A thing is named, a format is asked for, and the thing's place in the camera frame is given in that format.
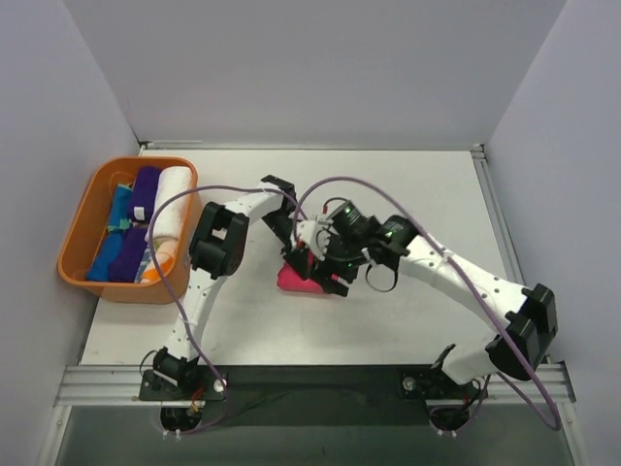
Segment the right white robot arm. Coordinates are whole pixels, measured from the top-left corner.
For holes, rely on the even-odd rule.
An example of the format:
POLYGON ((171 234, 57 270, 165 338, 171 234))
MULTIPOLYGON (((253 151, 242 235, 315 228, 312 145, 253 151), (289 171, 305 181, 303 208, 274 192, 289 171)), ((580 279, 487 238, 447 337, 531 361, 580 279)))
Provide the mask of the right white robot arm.
POLYGON ((424 235, 409 219, 364 216, 350 201, 328 216, 303 220, 298 239, 334 276, 381 265, 396 278, 423 282, 483 321, 494 337, 472 348, 449 345, 438 357, 430 385, 444 398, 473 379, 500 373, 529 381, 558 332, 554 292, 539 283, 528 288, 494 275, 424 235))

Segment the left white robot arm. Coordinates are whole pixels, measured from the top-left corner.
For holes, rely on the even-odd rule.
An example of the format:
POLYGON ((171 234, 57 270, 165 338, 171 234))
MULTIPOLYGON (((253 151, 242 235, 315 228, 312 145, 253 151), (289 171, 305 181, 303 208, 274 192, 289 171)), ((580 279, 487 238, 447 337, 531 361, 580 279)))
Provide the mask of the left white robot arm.
POLYGON ((189 397, 200 384, 200 348, 215 298, 226 280, 239 269, 249 227, 258 220, 271 222, 288 244, 290 215, 295 210, 295 185, 275 176, 264 177, 252 189, 230 188, 241 194, 224 204, 205 205, 188 253, 190 274, 178 317, 163 348, 153 358, 153 373, 172 398, 189 397))

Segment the pink towel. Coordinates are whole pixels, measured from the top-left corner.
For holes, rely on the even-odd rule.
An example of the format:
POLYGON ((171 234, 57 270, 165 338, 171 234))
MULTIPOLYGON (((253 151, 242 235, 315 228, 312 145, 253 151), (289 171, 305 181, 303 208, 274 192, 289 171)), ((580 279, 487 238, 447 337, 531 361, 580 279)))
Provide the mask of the pink towel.
POLYGON ((325 294, 314 278, 317 258, 306 243, 299 240, 293 249, 283 253, 283 264, 277 274, 277 287, 287 292, 325 294))

